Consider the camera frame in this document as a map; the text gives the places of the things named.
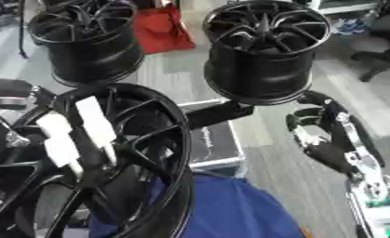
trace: robotic hand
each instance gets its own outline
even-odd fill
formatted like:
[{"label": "robotic hand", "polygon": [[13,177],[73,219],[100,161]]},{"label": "robotic hand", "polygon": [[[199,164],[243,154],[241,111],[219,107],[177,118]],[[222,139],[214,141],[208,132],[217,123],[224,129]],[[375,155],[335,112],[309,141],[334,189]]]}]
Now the robotic hand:
[{"label": "robotic hand", "polygon": [[[344,106],[315,91],[305,92],[301,104],[316,105],[286,118],[289,132],[311,158],[348,177],[348,202],[358,238],[390,237],[390,177],[384,160],[361,122]],[[318,126],[330,139],[311,135],[305,126]]]}]

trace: white shelf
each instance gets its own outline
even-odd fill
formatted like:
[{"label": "white shelf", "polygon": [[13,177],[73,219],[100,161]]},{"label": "white shelf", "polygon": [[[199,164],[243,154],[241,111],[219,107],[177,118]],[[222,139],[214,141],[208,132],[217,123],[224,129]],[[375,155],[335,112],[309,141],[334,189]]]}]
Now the white shelf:
[{"label": "white shelf", "polygon": [[358,4],[351,6],[343,6],[343,7],[327,7],[320,8],[318,11],[324,15],[342,13],[342,12],[352,12],[352,11],[362,11],[373,9],[377,6],[377,3],[369,3],[369,4]]}]

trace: chair wheel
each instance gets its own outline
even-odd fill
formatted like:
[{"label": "chair wheel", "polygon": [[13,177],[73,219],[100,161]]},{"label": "chair wheel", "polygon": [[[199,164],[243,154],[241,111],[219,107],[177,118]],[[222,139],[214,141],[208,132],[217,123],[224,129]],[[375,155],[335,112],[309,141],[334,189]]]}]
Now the chair wheel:
[{"label": "chair wheel", "polygon": [[359,80],[360,80],[361,82],[367,83],[367,82],[369,82],[369,81],[371,80],[371,78],[372,78],[372,75],[370,75],[370,74],[364,74],[364,75],[362,75],[362,76],[359,77]]}]

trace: gray carpet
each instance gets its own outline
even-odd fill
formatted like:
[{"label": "gray carpet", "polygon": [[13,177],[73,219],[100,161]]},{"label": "gray carpet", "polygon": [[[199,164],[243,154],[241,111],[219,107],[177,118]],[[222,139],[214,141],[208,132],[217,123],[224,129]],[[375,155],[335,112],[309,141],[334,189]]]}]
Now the gray carpet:
[{"label": "gray carpet", "polygon": [[[196,49],[149,55],[138,71],[123,82],[152,87],[178,103],[218,98],[203,79],[208,42],[200,21],[218,4],[210,2],[183,1],[183,17]],[[365,35],[332,36],[318,50],[313,89],[331,95],[361,118],[383,153],[390,173],[390,71],[364,84],[357,77],[373,64],[349,59],[357,49],[381,51],[386,46],[385,42]],[[25,48],[28,60],[17,54],[16,29],[0,32],[1,78],[21,78],[56,93],[69,89],[52,80],[42,47],[27,40]],[[295,103],[261,107],[253,116],[235,121],[248,159],[248,179],[277,197],[314,237],[355,237],[344,196],[344,177],[304,156],[286,130],[285,115],[299,107]]]}]

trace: robotic arm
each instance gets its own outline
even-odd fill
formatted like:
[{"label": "robotic arm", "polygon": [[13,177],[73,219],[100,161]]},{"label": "robotic arm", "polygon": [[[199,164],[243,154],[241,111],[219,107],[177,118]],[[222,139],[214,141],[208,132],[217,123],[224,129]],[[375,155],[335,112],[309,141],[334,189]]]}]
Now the robotic arm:
[{"label": "robotic arm", "polygon": [[[286,118],[289,132],[311,158],[347,176],[347,198],[357,223],[358,238],[390,237],[390,177],[384,160],[361,122],[335,99],[308,91],[298,99],[315,107]],[[308,133],[317,126],[330,139]]]},{"label": "robotic arm", "polygon": [[[28,104],[54,107],[56,96],[39,86],[21,80],[0,79],[0,109],[23,110]],[[14,131],[0,116],[0,144],[8,147],[24,147],[30,141]]]}]

